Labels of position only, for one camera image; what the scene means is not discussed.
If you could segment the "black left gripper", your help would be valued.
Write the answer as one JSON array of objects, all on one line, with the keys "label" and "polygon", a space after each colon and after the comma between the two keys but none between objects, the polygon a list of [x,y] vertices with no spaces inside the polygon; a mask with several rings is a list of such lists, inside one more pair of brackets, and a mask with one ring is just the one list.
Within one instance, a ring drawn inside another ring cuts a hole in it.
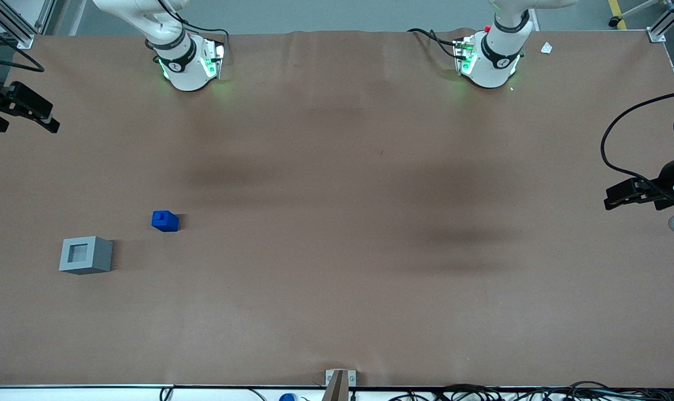
[{"label": "black left gripper", "polygon": [[661,193],[667,193],[667,195],[662,196],[662,199],[658,200],[654,188],[644,180],[629,178],[606,189],[607,197],[604,199],[604,208],[607,211],[611,211],[620,206],[649,202],[654,202],[657,211],[673,207],[674,160],[662,167],[654,181],[662,191]]}]

